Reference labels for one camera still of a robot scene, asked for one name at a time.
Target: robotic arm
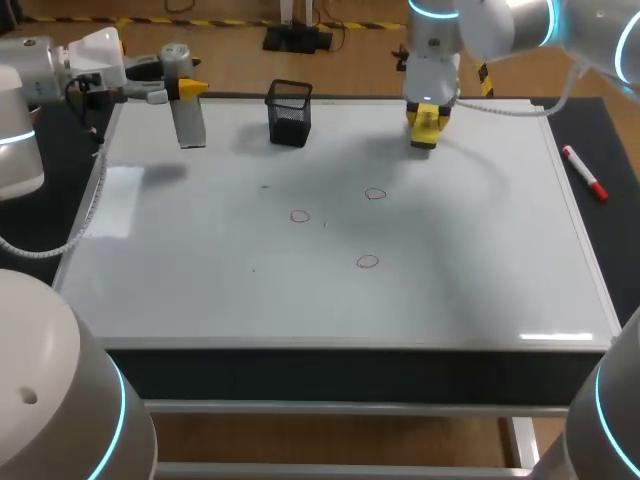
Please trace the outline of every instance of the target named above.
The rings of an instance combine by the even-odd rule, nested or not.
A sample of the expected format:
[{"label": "robotic arm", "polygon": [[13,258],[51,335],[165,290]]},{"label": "robotic arm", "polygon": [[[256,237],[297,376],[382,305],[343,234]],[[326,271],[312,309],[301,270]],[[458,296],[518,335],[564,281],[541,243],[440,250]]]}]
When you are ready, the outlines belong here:
[{"label": "robotic arm", "polygon": [[0,41],[0,200],[33,192],[44,181],[27,105],[69,101],[75,83],[88,96],[120,90],[151,104],[168,102],[180,146],[204,147],[198,95],[208,85],[193,80],[194,63],[180,44],[165,46],[159,56],[127,59],[113,27],[67,47],[49,37]]},{"label": "robotic arm", "polygon": [[457,101],[459,52],[466,48],[479,62],[492,62],[551,45],[563,48],[576,60],[576,67],[567,81],[562,101],[542,114],[558,111],[575,79],[588,68],[638,100],[631,89],[631,85],[640,83],[637,1],[408,1],[410,55],[406,60],[404,94],[410,104],[428,102],[450,107],[457,103],[492,113],[513,114]]}]

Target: black base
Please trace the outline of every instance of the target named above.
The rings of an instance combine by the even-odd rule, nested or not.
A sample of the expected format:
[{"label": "black base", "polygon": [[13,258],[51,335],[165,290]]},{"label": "black base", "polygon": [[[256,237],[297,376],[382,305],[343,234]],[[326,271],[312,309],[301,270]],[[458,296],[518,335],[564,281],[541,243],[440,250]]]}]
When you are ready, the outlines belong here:
[{"label": "black base", "polygon": [[316,50],[329,50],[333,33],[322,32],[317,27],[299,23],[267,28],[262,42],[263,50],[314,54]]}]

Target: white robotic arm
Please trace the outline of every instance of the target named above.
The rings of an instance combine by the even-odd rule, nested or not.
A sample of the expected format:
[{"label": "white robotic arm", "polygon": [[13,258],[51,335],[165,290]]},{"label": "white robotic arm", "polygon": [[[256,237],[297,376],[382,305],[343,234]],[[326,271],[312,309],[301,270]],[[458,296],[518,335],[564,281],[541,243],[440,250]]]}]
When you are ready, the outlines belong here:
[{"label": "white robotic arm", "polygon": [[455,101],[463,48],[492,62],[558,46],[579,64],[575,72],[592,68],[632,98],[631,86],[640,83],[636,0],[409,0],[409,7],[409,102]]}]

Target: table leg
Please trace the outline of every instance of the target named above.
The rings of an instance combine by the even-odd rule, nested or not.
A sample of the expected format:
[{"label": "table leg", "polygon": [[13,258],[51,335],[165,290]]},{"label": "table leg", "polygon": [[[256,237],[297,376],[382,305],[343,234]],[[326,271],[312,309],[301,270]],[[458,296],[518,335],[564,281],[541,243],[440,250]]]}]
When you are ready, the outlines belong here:
[{"label": "table leg", "polygon": [[511,442],[511,465],[516,468],[533,468],[540,460],[533,419],[512,417],[507,419]]},{"label": "table leg", "polygon": [[313,26],[313,0],[307,0],[305,5],[307,27]]},{"label": "table leg", "polygon": [[293,0],[280,0],[280,23],[290,24],[293,20]]}]

